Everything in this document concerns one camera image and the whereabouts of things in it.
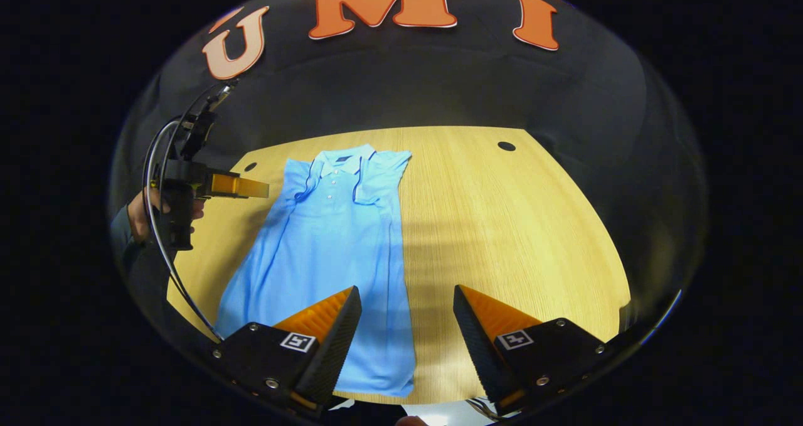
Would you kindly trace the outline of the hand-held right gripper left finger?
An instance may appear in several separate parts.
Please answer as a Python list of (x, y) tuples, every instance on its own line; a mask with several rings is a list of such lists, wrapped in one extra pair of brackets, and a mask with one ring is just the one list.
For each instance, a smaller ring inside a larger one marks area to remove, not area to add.
[(212, 345), (212, 369), (238, 391), (290, 414), (321, 414), (332, 400), (361, 317), (356, 286), (273, 326), (247, 323)]

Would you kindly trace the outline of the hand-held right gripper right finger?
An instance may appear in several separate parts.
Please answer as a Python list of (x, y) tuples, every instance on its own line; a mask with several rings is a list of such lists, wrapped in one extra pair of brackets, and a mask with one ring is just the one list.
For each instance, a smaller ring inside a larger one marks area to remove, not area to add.
[(599, 372), (615, 354), (573, 321), (540, 321), (465, 285), (454, 317), (482, 389), (498, 415), (545, 408)]

